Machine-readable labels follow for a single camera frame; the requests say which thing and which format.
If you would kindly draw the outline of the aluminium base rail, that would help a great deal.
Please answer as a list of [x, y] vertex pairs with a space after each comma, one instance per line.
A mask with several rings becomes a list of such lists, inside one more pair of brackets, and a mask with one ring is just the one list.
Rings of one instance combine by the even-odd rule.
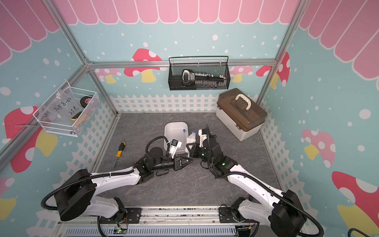
[[127, 221], [100, 224], [95, 217], [60, 222], [55, 237], [273, 237], [269, 225], [232, 222], [218, 206], [145, 206]]

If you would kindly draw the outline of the socket set in basket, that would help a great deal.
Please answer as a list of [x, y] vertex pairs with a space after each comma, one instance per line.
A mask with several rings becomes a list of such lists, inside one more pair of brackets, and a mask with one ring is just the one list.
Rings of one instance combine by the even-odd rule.
[[194, 89], [225, 89], [229, 86], [229, 80], [224, 75], [216, 77], [213, 74], [202, 74], [184, 70], [182, 72], [181, 84], [184, 87]]

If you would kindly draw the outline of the white plastic tray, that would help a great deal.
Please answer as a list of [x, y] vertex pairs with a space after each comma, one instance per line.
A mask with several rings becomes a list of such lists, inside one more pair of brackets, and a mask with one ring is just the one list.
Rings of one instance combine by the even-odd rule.
[[186, 152], [186, 144], [187, 138], [184, 138], [183, 129], [187, 130], [188, 133], [188, 125], [185, 122], [171, 122], [168, 123], [164, 128], [164, 136], [171, 142], [173, 139], [176, 139], [182, 142], [182, 146], [177, 149], [176, 154], [184, 154]]

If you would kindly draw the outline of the black tape roll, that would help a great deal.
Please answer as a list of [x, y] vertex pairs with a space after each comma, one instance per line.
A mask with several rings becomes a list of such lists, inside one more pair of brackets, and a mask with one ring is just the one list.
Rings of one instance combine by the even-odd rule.
[[92, 96], [84, 96], [80, 99], [80, 105], [85, 108], [90, 101], [92, 100]]

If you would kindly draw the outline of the clear labelled plastic bag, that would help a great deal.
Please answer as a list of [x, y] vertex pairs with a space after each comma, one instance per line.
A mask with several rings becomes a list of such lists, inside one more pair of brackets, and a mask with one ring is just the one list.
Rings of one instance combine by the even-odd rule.
[[83, 107], [75, 100], [72, 94], [58, 89], [52, 97], [42, 105], [44, 111], [48, 112], [48, 119], [54, 123], [71, 126], [74, 122], [73, 116], [83, 111]]

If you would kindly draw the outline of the brown lid storage box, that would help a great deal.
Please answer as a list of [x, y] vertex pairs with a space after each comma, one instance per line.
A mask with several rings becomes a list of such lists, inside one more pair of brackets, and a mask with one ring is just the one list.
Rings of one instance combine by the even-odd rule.
[[234, 88], [219, 95], [216, 116], [239, 141], [244, 141], [260, 130], [267, 112]]

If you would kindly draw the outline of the yellow black screwdriver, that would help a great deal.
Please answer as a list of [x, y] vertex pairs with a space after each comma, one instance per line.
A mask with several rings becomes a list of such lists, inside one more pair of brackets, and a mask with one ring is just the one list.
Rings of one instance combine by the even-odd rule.
[[114, 163], [113, 163], [112, 168], [115, 167], [115, 165], [116, 165], [118, 159], [121, 157], [121, 154], [122, 154], [123, 150], [125, 149], [125, 146], [126, 146], [126, 143], [125, 143], [125, 142], [121, 142], [121, 144], [119, 145], [119, 147], [118, 147], [118, 151], [117, 151], [117, 154], [116, 154], [116, 159], [115, 159], [115, 161], [114, 161]]

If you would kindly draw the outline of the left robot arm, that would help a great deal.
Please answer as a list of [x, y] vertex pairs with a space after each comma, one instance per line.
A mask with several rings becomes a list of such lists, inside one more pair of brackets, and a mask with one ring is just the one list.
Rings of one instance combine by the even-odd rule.
[[181, 142], [159, 136], [148, 143], [145, 154], [129, 168], [104, 173], [80, 169], [63, 185], [47, 194], [40, 206], [45, 210], [57, 210], [61, 221], [89, 215], [119, 224], [128, 218], [123, 202], [118, 197], [104, 198], [100, 194], [124, 186], [143, 184], [155, 176], [168, 174], [170, 170], [185, 168], [193, 160], [176, 155], [180, 147]]

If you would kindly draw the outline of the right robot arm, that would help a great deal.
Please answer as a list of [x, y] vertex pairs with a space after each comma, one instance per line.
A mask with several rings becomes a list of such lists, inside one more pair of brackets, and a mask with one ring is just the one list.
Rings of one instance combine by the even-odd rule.
[[324, 236], [321, 224], [307, 213], [299, 197], [291, 190], [283, 192], [276, 189], [246, 171], [237, 161], [224, 155], [216, 135], [209, 127], [199, 130], [200, 141], [186, 145], [189, 156], [207, 163], [209, 171], [216, 179], [225, 179], [240, 187], [256, 199], [263, 207], [261, 213], [249, 208], [248, 200], [238, 204], [237, 212], [244, 219], [260, 223], [267, 222], [278, 237], [306, 237], [301, 230], [307, 221], [318, 229], [316, 237]]

